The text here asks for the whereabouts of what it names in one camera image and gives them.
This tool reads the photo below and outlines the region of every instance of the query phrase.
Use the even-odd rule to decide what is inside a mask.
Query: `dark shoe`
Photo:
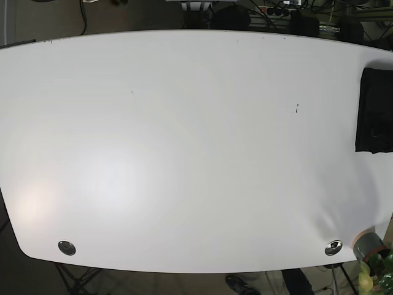
[[[260,295],[254,288],[248,286],[240,277],[236,275],[227,275],[225,281],[229,288],[239,295]]]

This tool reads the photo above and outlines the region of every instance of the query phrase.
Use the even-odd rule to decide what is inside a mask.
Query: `black cloth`
[[[281,273],[290,295],[314,295],[314,291],[301,269],[286,269]]]
[[[356,152],[393,151],[393,71],[365,68],[360,81]]]

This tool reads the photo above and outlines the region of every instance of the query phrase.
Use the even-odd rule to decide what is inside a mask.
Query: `floor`
[[[36,3],[28,0],[15,1],[15,41],[35,39],[43,41],[77,36],[83,29],[78,0],[56,0]],[[127,6],[114,6],[111,0],[99,0],[86,4],[88,18],[86,34],[117,31],[157,30],[181,28],[184,19],[181,7],[165,0],[129,0]],[[0,208],[0,224],[6,220]],[[387,235],[393,240],[393,226]],[[357,262],[347,262],[345,268],[357,284]],[[0,235],[0,292],[2,294],[66,294],[66,289],[52,262],[31,259],[19,249],[10,225]],[[75,276],[86,268],[70,266]],[[303,269],[317,291],[332,287],[332,273],[324,267]],[[353,294],[340,270],[337,270],[341,295]],[[234,294],[225,284],[225,274],[175,274],[143,273],[104,270],[88,286],[98,294]],[[287,294],[281,272],[243,273],[241,276],[262,294]],[[332,293],[331,289],[320,292]]]

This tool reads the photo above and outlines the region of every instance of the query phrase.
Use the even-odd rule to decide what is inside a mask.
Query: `table top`
[[[145,31],[3,49],[0,64],[0,188],[32,258],[253,272],[354,260],[360,231],[386,231],[393,155],[354,143],[362,70],[393,69],[390,52]]]

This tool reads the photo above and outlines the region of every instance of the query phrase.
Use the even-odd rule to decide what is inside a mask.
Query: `black trousers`
[[[286,269],[281,273],[290,295],[314,295],[309,281],[300,269]],[[260,293],[248,291],[241,295],[260,295]]]

